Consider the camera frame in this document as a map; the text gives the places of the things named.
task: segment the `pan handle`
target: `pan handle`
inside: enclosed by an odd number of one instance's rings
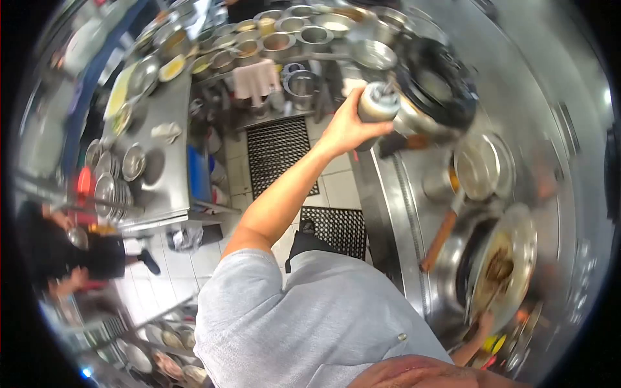
[[[455,221],[457,220],[457,213],[451,209],[444,216],[444,221],[440,225],[440,229],[438,233],[436,233],[433,238],[433,242],[431,243],[431,247],[427,251],[427,255],[425,255],[425,259],[420,264],[420,269],[423,272],[429,272],[435,266],[435,262],[438,259],[438,254],[442,249],[442,246],[446,242],[448,236],[450,236],[453,231],[453,227],[455,226]]]

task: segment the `stack of plates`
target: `stack of plates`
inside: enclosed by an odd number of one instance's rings
[[[113,178],[118,178],[121,171],[119,159],[110,151],[103,151],[95,167],[95,178],[99,179],[104,174],[110,174]]]
[[[114,179],[109,173],[102,173],[95,186],[95,198],[103,199],[113,204],[132,206],[134,198],[125,181]],[[95,205],[95,211],[100,217],[111,221],[120,221],[127,215],[127,210],[105,205]]]

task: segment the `pink towel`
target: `pink towel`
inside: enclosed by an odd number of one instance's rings
[[[280,78],[273,60],[265,59],[252,65],[233,69],[235,97],[252,97],[252,105],[261,106],[261,97],[270,94],[272,88],[281,90]]]

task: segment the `rubber floor mat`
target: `rubber floor mat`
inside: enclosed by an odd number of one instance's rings
[[[254,199],[311,150],[303,117],[248,130],[248,162]],[[317,181],[309,195],[319,194]]]
[[[365,259],[366,229],[362,210],[302,206],[300,221],[315,223],[315,237],[344,255]]]

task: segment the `towel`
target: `towel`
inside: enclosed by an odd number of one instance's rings
[[[280,77],[273,60],[265,59],[258,63],[233,69],[233,89],[239,99],[252,98],[252,106],[262,105],[261,97],[270,91],[280,91]]]
[[[160,124],[151,129],[151,137],[160,138],[168,144],[172,144],[179,135],[181,128],[176,122]]]

